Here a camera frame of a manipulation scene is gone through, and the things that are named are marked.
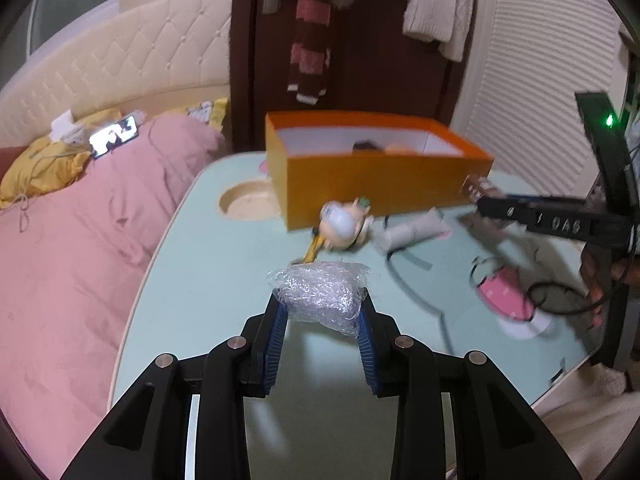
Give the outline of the person right hand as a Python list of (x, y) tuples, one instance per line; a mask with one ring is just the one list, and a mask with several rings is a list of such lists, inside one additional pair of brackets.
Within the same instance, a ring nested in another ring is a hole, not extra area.
[(585, 247), (580, 255), (579, 274), (587, 286), (588, 298), (594, 304), (591, 311), (591, 325), (593, 327), (600, 327), (603, 323), (602, 300), (605, 291), (600, 278), (598, 278), (599, 271), (600, 260), (591, 249)]

